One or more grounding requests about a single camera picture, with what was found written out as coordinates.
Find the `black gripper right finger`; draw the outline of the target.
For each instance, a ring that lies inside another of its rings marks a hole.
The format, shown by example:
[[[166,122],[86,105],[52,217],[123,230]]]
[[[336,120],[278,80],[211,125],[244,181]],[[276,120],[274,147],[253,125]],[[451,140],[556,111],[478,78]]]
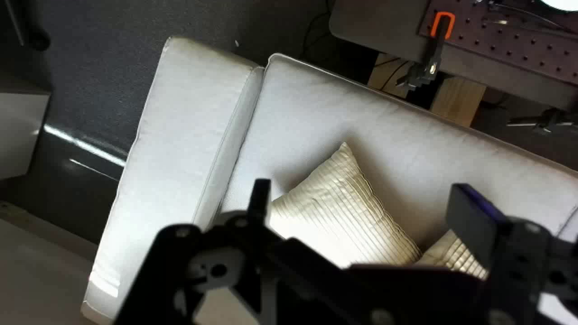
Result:
[[[542,228],[536,223],[507,217],[473,187],[453,185],[446,224],[484,271],[484,280],[542,280]]]

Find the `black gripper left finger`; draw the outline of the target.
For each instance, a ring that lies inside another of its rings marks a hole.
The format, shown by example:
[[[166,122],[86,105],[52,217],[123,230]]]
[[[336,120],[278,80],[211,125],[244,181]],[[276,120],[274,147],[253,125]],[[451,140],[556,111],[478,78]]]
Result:
[[[265,228],[269,179],[256,179],[244,212],[227,212],[213,228],[217,253],[211,262],[213,288],[262,288],[278,280],[276,252],[282,239]]]

